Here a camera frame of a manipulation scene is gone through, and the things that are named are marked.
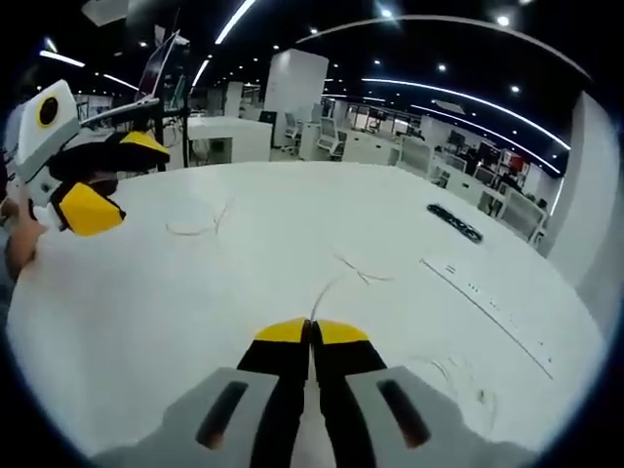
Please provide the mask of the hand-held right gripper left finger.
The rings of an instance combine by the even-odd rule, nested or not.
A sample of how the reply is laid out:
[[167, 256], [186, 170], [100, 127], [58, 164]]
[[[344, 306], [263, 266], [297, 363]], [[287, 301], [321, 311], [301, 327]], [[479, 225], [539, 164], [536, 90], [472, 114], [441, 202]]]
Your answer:
[[173, 402], [139, 442], [95, 455], [96, 467], [287, 467], [303, 412], [311, 322], [260, 331], [234, 368]]

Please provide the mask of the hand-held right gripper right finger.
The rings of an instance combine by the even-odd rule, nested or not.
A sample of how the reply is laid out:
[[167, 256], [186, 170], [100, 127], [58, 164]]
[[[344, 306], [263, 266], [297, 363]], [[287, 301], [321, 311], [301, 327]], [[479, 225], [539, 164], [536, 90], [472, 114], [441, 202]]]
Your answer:
[[472, 431], [458, 405], [403, 366], [388, 367], [365, 333], [318, 320], [311, 346], [339, 467], [528, 467], [532, 451]]

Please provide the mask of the person's left hand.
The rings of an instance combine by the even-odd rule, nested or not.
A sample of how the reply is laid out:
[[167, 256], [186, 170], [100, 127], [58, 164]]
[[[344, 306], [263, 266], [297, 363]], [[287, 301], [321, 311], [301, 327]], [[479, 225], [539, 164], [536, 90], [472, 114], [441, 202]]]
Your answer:
[[9, 278], [16, 281], [21, 270], [34, 259], [37, 242], [47, 228], [31, 217], [28, 204], [20, 205], [9, 197], [3, 200], [1, 215], [14, 222], [4, 254]]

